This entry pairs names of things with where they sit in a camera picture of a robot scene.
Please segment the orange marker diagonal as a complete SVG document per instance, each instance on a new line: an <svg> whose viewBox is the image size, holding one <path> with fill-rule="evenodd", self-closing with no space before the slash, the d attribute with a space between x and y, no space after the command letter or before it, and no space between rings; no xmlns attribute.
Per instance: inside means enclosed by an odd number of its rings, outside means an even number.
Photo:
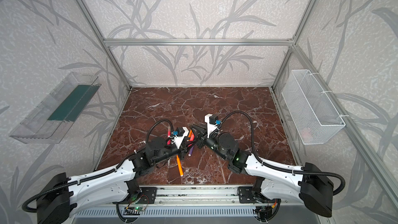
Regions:
<svg viewBox="0 0 398 224"><path fill-rule="evenodd" d="M176 156L176 161L177 161L179 175L180 175L180 177L183 177L184 174L183 174L183 169L182 169L181 160L180 160L179 155Z"/></svg>

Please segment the purple marker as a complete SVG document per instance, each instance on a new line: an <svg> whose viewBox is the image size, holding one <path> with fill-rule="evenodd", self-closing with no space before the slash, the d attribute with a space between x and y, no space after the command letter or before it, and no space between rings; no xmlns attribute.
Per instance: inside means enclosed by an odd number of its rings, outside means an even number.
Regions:
<svg viewBox="0 0 398 224"><path fill-rule="evenodd" d="M193 149L194 149L194 146L192 146L192 147L190 148L188 156L192 156Z"/></svg>

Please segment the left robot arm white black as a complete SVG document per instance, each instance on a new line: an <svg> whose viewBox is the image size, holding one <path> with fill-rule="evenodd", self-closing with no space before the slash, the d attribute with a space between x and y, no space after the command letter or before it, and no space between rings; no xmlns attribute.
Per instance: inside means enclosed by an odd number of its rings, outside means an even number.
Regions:
<svg viewBox="0 0 398 224"><path fill-rule="evenodd" d="M135 202L143 195L138 178L151 173L157 164L171 157L183 158L195 143L189 138L175 137L168 144L164 138L157 137L114 166L72 177L58 174L40 193L27 199L22 210L35 213L39 224L61 224L91 207Z"/></svg>

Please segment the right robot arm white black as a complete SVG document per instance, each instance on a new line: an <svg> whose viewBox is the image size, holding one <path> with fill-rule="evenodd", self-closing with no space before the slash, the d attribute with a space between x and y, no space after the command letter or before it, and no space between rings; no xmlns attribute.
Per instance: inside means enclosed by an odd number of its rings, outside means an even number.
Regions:
<svg viewBox="0 0 398 224"><path fill-rule="evenodd" d="M252 189L257 201L292 200L317 215L332 216L333 197L346 186L339 174L322 172L312 163L300 167L272 162L241 150L229 133L213 138L204 127L193 125L192 128L198 147L206 146L227 161L230 171L258 177Z"/></svg>

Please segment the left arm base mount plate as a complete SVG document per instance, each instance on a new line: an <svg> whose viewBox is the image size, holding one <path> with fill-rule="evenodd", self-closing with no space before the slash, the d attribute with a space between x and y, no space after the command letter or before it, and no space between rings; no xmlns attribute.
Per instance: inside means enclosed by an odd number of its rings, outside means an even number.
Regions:
<svg viewBox="0 0 398 224"><path fill-rule="evenodd" d="M139 192L128 194L124 202L129 204L154 204L157 187L142 187Z"/></svg>

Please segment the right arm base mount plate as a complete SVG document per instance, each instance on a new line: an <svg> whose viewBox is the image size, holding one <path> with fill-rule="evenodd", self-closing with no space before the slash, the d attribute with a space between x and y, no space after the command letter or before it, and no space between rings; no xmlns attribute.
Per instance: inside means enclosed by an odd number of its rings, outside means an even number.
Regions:
<svg viewBox="0 0 398 224"><path fill-rule="evenodd" d="M241 204L248 203L265 203L265 204L279 204L279 199L268 199L260 192L253 190L253 187L241 186L237 189L237 195Z"/></svg>

